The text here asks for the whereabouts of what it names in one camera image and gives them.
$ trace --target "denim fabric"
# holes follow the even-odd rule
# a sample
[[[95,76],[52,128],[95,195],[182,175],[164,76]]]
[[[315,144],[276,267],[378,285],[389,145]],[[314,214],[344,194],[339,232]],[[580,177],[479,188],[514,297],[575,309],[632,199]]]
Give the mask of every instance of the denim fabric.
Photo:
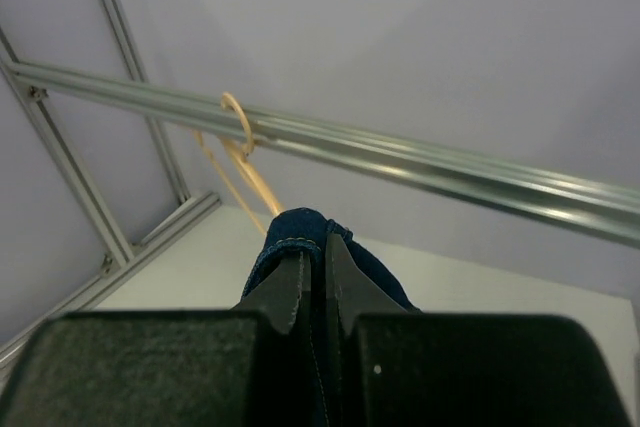
[[[333,220],[325,219],[322,214],[311,209],[294,209],[283,212],[273,219],[267,232],[262,252],[249,275],[242,296],[245,297],[260,282],[267,278],[288,253],[306,252],[311,259],[311,349],[315,363],[316,376],[311,380],[314,395],[312,423],[327,426],[335,422],[338,415],[335,405],[338,389],[332,385],[329,372],[329,348],[326,331],[326,296],[324,254],[329,234],[340,234],[349,249],[358,268],[391,299],[407,310],[416,310],[400,282],[387,268],[362,247],[353,241],[353,234]]]
[[[405,309],[413,306],[400,282],[368,250],[353,240],[348,229],[311,209],[293,209],[273,219],[267,238],[256,263],[249,274],[242,296],[245,297],[273,270],[286,253],[307,252],[311,257],[313,280],[324,284],[324,249],[329,234],[340,234],[358,268]]]

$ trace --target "metal bar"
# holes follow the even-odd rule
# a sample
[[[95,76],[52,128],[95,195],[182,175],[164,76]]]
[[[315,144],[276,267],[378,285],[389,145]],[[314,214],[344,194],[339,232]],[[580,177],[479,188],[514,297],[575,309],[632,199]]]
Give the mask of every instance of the metal bar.
[[[138,54],[138,50],[133,41],[131,29],[124,15],[124,9],[120,0],[100,0],[105,15],[109,20],[109,26],[116,39],[122,60],[127,68],[129,77],[138,82],[147,82],[147,75],[144,70],[142,59]],[[165,126],[162,122],[146,117],[147,126],[151,133],[151,138],[155,144],[160,161],[165,170],[165,174],[169,179],[171,187],[178,199],[178,203],[182,204],[189,197],[189,189],[184,180],[178,161],[176,160],[171,143],[167,136]]]
[[[311,276],[309,254],[299,252],[285,256],[278,267],[231,310],[261,312],[274,330],[287,335],[299,322],[296,317],[305,276]]]
[[[220,199],[213,193],[205,194],[188,205],[180,206],[174,214],[171,214],[171,220],[164,224],[159,232],[154,233],[152,239],[142,245],[140,252],[126,268],[114,269],[108,276],[96,276],[5,344],[0,350],[0,384],[9,374],[13,362],[26,341],[44,320],[65,312],[95,307],[219,206]]]
[[[217,135],[243,139],[240,122],[214,98],[12,63],[27,85],[65,92]],[[246,108],[256,143],[425,191],[640,248],[640,192],[480,154],[337,123]]]
[[[54,118],[53,111],[47,108],[47,100],[43,93],[37,90],[31,90],[30,93],[30,87],[18,84],[2,62],[6,59],[15,60],[16,55],[4,33],[0,30],[0,70],[16,94],[16,98],[33,128],[42,139],[58,169],[109,250],[109,254],[115,262],[125,265],[133,259],[133,250],[109,211],[80,155],[61,129],[60,122]]]

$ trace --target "white wall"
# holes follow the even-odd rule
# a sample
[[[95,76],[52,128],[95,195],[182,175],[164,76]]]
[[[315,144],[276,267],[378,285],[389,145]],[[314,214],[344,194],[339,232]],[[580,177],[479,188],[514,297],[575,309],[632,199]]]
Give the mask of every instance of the white wall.
[[[596,340],[628,412],[635,416],[634,356],[639,346],[628,300],[398,245],[357,240],[385,263],[411,301],[425,311],[546,313],[577,320]],[[243,211],[221,207],[100,308],[231,307],[239,301],[263,242]]]
[[[20,57],[126,78],[100,0],[0,0],[0,26]],[[142,117],[55,93],[51,101],[132,240],[176,208]]]
[[[152,81],[640,185],[640,0],[123,0]],[[175,131],[191,185],[220,182]],[[308,161],[285,206],[370,238],[631,296],[637,251]]]

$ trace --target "aluminum rail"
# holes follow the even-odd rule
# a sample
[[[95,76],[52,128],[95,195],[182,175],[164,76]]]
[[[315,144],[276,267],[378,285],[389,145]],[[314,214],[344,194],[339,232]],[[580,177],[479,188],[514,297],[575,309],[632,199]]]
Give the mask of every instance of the aluminum rail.
[[[243,139],[217,99],[35,62],[7,67],[56,90]],[[256,144],[640,248],[640,192],[345,125],[246,108]]]
[[[131,80],[139,82],[147,82],[147,75],[142,64],[142,59],[138,54],[131,29],[127,23],[127,19],[124,15],[124,9],[120,4],[120,0],[100,0],[107,20],[109,21],[109,27],[113,32],[113,36],[118,44],[118,49],[124,62],[127,73]],[[157,119],[147,117],[146,119],[149,133],[160,157],[160,162],[164,168],[165,174],[171,184],[171,188],[178,200],[179,204],[185,202],[189,197],[189,189],[176,160],[171,143],[167,137],[167,132]]]

